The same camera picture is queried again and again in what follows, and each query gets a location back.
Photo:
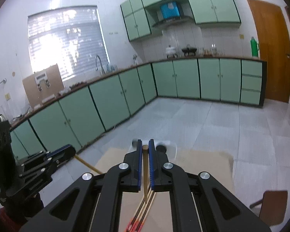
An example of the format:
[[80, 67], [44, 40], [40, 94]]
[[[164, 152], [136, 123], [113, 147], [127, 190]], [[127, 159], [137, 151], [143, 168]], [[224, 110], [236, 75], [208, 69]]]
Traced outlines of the window blinds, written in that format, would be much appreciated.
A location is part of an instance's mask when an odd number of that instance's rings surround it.
[[95, 55], [109, 64], [96, 5], [47, 10], [28, 17], [32, 71], [58, 65], [63, 81], [96, 69]]

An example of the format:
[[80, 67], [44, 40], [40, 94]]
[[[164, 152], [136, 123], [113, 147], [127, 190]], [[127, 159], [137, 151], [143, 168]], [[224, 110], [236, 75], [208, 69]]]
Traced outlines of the brown cardboard box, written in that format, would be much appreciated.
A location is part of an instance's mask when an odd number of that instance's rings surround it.
[[33, 73], [22, 80], [26, 96], [32, 108], [42, 106], [64, 89], [58, 65]]

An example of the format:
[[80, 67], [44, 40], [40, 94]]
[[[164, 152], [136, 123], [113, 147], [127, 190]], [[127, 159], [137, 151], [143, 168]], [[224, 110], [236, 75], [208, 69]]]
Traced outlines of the green thermos bottle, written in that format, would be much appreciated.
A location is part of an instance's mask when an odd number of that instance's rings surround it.
[[252, 56], [259, 57], [259, 44], [257, 43], [254, 37], [252, 37], [250, 40], [250, 47], [251, 47]]

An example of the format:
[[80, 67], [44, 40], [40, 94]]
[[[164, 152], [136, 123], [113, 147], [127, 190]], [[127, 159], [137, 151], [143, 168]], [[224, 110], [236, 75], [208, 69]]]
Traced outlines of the brown wooden stool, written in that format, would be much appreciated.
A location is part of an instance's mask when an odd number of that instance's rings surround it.
[[288, 202], [288, 191], [265, 191], [262, 199], [250, 204], [252, 211], [259, 210], [258, 217], [269, 227], [283, 222]]

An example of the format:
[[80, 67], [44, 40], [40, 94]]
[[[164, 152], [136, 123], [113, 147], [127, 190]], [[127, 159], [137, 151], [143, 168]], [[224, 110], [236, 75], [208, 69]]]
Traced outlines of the black red-handled chopstick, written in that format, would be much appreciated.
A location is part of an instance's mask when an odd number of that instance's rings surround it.
[[150, 208], [152, 206], [152, 202], [155, 198], [155, 194], [153, 191], [149, 191], [148, 199], [145, 201], [144, 197], [141, 200], [134, 216], [126, 227], [125, 231], [136, 231], [139, 232], [142, 230]]

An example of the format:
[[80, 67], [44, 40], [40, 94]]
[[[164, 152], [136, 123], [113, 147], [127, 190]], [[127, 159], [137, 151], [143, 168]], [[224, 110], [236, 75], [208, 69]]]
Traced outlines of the chrome sink faucet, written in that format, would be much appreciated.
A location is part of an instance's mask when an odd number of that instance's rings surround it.
[[106, 71], [104, 70], [104, 67], [102, 65], [102, 60], [99, 55], [95, 55], [95, 66], [96, 66], [96, 71], [99, 71], [102, 75], [106, 74]]

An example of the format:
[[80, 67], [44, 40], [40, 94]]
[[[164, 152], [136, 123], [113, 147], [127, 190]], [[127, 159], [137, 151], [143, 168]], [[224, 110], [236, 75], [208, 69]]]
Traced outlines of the white cooking pot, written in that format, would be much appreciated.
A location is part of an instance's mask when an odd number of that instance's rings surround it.
[[166, 47], [165, 53], [168, 59], [177, 58], [177, 51], [176, 48], [173, 46], [169, 45], [168, 47]]

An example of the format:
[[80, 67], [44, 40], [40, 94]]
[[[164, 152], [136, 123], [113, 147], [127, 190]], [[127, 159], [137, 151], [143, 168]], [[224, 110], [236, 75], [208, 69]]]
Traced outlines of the red-handled bamboo chopstick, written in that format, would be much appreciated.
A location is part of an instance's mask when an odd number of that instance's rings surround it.
[[146, 218], [148, 216], [148, 213], [150, 211], [150, 208], [152, 206], [152, 203], [154, 201], [155, 195], [156, 193], [154, 191], [150, 191], [147, 203], [143, 204], [140, 214], [137, 216], [134, 231], [139, 232], [143, 228]]

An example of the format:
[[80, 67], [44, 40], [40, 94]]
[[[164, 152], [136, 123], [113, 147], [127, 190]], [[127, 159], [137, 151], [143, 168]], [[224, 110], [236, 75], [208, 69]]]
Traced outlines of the green lower kitchen cabinets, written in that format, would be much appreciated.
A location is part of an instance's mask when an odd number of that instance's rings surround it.
[[142, 64], [78, 85], [14, 124], [18, 160], [70, 144], [81, 150], [157, 97], [264, 104], [266, 61], [179, 59]]

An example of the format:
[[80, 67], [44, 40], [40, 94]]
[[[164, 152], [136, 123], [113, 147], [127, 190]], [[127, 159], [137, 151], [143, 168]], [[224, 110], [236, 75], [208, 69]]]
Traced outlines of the black ladle spoon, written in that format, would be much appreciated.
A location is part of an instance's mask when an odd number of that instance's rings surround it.
[[164, 146], [164, 145], [157, 145], [156, 150], [157, 150], [158, 152], [162, 152], [162, 153], [165, 154], [166, 151], [167, 151], [167, 148], [166, 148], [166, 146]]

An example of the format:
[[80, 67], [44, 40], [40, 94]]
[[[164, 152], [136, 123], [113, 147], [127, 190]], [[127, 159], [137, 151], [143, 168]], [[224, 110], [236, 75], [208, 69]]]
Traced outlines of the white twin utensil holder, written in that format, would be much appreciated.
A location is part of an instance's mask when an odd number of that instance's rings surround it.
[[[136, 151], [137, 149], [137, 141], [138, 139], [133, 139], [131, 142], [131, 145], [128, 149], [128, 153]], [[155, 148], [157, 146], [164, 146], [166, 147], [166, 155], [168, 156], [169, 161], [175, 161], [177, 158], [177, 145], [174, 142], [171, 142], [170, 140], [154, 140]]]

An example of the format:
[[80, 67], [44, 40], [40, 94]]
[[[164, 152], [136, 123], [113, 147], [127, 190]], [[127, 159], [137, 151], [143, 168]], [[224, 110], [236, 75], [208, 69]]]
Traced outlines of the black range hood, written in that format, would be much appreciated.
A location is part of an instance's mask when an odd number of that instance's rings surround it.
[[157, 19], [154, 19], [154, 28], [166, 28], [186, 21], [194, 21], [191, 15], [186, 15], [179, 2], [164, 3], [157, 10]]

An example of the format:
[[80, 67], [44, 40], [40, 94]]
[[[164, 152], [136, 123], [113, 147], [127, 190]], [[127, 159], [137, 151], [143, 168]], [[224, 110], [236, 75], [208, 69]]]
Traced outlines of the black wok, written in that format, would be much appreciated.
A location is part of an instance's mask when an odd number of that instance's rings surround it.
[[193, 57], [197, 55], [197, 48], [196, 47], [191, 47], [189, 44], [181, 49], [184, 57]]

